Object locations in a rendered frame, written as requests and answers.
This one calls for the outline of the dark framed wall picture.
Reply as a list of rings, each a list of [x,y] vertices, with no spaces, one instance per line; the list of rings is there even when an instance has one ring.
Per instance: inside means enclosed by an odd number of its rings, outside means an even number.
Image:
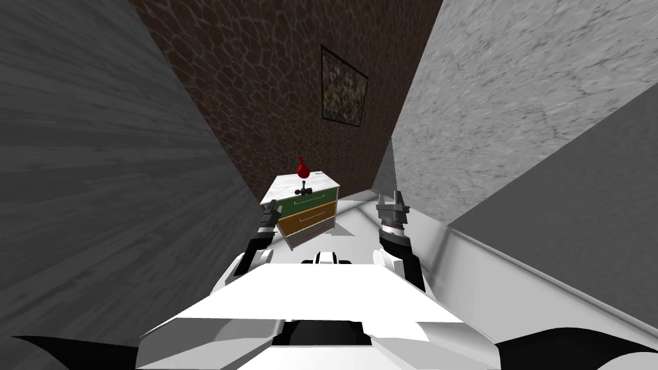
[[[321,46],[321,117],[359,127],[369,78],[353,65]]]

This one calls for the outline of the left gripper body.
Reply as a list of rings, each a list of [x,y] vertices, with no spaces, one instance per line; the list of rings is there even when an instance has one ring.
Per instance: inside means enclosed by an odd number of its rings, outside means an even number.
[[[276,226],[279,218],[281,216],[280,211],[276,208],[276,201],[272,200],[270,201],[263,212],[263,216],[261,218],[261,227],[264,228],[273,228]]]

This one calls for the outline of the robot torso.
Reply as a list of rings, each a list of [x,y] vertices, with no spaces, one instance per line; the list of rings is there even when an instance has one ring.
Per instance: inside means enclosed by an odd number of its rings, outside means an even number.
[[[501,370],[492,340],[389,265],[265,263],[143,336],[137,370]]]

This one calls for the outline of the white dresser with coloured drawers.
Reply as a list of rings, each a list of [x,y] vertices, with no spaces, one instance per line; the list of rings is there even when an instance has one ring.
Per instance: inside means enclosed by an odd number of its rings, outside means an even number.
[[[312,172],[302,157],[295,174],[279,175],[261,201],[280,212],[277,223],[287,245],[296,247],[335,227],[340,185],[323,172]]]

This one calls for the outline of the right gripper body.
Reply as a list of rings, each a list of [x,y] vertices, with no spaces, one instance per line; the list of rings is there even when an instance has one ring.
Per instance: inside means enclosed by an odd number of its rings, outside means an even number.
[[[378,217],[382,221],[395,224],[407,224],[407,216],[410,207],[401,204],[377,204]]]

